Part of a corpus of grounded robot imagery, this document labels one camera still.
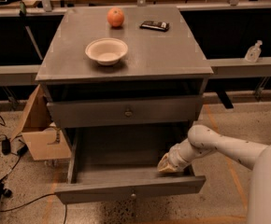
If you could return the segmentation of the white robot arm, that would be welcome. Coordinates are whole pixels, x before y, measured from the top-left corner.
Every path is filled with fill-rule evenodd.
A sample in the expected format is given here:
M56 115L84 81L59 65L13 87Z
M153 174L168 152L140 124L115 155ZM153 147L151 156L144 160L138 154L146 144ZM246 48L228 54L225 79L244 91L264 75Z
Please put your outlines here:
M178 173L193 160L213 152L252 170L247 224L271 224L271 145L228 137L205 125L194 125L187 138L173 145L159 161L161 173Z

